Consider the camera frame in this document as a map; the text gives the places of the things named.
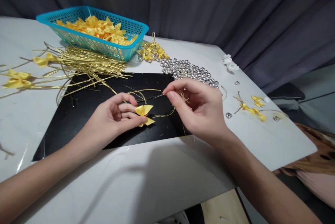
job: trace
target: hand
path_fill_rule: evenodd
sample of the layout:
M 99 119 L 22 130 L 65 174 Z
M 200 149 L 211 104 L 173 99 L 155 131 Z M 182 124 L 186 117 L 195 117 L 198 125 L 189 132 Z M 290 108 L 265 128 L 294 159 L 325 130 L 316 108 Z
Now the hand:
M 182 91 L 185 99 L 176 91 Z M 185 127 L 195 136 L 213 145 L 229 132 L 224 122 L 222 94 L 199 81 L 183 78 L 171 82 L 164 90 Z
M 119 93 L 101 103 L 69 145 L 76 145 L 93 157 L 123 132 L 147 121 L 136 114 L 137 102 L 132 95 Z

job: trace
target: white table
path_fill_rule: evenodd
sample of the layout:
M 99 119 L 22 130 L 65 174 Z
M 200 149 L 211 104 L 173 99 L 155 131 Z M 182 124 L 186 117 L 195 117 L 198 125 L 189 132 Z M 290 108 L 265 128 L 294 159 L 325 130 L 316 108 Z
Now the white table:
M 43 41 L 61 46 L 60 38 L 46 25 L 34 20 L 0 18 L 0 70 L 31 59 L 44 49 Z M 225 53 L 217 46 L 156 38 L 172 57 L 188 59 L 205 67 L 227 91 L 225 112 L 234 113 L 239 102 L 233 98 L 241 91 L 244 101 L 253 106 L 251 95 L 265 94 L 238 70 L 235 74 L 222 65 Z M 17 70 L 42 75 L 29 63 Z M 161 73 L 159 63 L 142 62 L 131 72 Z M 4 84 L 7 77 L 0 76 Z M 62 85 L 63 80 L 53 85 Z M 13 90 L 1 89 L 0 96 Z M 0 99 L 0 140 L 15 152 L 4 160 L 0 152 L 0 181 L 31 164 L 32 157 L 57 109 L 58 90 L 26 90 Z M 266 109 L 278 110 L 270 102 Z M 260 122 L 250 113 L 239 111 L 226 119 L 229 128 L 270 170 L 275 170 L 317 149 L 287 118 Z M 27 223 L 152 223 L 175 212 L 210 199 L 235 187 L 216 152 L 194 136 L 165 139 L 150 143 L 102 151 L 95 159 L 67 176 L 17 222 Z

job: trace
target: black mat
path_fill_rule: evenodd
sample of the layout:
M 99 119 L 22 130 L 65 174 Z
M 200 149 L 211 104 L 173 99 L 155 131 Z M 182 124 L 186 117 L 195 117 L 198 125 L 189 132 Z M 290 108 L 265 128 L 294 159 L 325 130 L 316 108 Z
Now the black mat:
M 75 82 L 82 81 L 79 77 L 75 78 Z M 172 81 L 172 75 L 135 73 L 134 76 L 129 77 L 129 79 L 110 78 L 106 80 L 106 83 L 117 93 L 126 93 L 132 91 L 130 88 L 135 90 L 160 89 L 163 91 Z M 96 88 L 91 86 L 90 88 L 100 90 L 100 92 L 82 89 L 62 99 L 33 157 L 33 161 L 40 160 L 65 146 L 82 129 L 98 105 L 114 95 L 114 93 L 104 85 L 97 85 Z M 69 92 L 75 89 L 78 89 L 78 87 L 68 87 Z M 143 94 L 146 98 L 149 98 L 151 96 L 160 95 L 161 92 L 143 91 Z M 166 115 L 173 109 L 173 106 L 166 96 L 150 99 L 148 104 L 154 106 L 150 110 L 149 117 L 152 117 L 152 115 Z M 182 121 L 176 111 L 170 116 L 157 117 L 154 118 L 154 120 L 156 122 L 149 126 L 143 126 L 142 128 L 136 127 L 121 134 L 105 149 L 185 135 Z

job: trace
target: blue plastic basket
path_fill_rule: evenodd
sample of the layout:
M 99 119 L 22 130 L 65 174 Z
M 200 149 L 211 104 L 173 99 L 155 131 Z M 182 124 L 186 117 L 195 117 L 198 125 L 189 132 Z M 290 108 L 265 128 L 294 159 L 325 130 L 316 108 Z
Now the blue plastic basket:
M 125 35 L 128 36 L 128 39 L 133 38 L 136 35 L 138 35 L 138 38 L 131 45 L 122 46 L 59 26 L 56 23 L 57 20 L 61 20 L 63 23 L 66 23 L 66 21 L 75 23 L 78 20 L 78 17 L 85 20 L 87 17 L 93 15 L 99 20 L 106 20 L 106 17 L 108 16 L 114 24 L 121 22 L 121 29 L 126 30 Z M 91 49 L 124 61 L 129 61 L 132 58 L 136 50 L 142 44 L 144 35 L 149 30 L 149 27 L 141 22 L 89 6 L 77 6 L 49 12 L 37 16 L 36 19 L 40 23 L 51 27 L 51 29 L 54 30 L 55 33 L 58 34 L 58 36 L 65 42 L 82 48 Z

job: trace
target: pink fabric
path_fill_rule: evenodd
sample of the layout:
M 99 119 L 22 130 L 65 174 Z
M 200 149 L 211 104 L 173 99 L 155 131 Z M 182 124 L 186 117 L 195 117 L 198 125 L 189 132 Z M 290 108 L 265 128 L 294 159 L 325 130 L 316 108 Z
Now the pink fabric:
M 335 209 L 335 176 L 297 170 L 297 177 L 315 196 Z

